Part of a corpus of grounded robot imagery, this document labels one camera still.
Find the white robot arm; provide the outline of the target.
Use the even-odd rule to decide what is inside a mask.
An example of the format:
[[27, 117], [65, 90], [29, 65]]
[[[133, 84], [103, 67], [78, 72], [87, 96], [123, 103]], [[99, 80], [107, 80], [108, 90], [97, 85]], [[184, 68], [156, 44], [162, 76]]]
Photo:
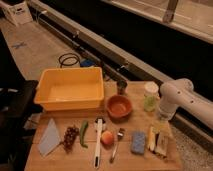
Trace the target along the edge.
[[181, 107], [213, 131], [213, 102], [197, 94], [191, 80], [181, 78], [164, 82], [160, 94], [156, 109], [159, 120], [170, 121]]

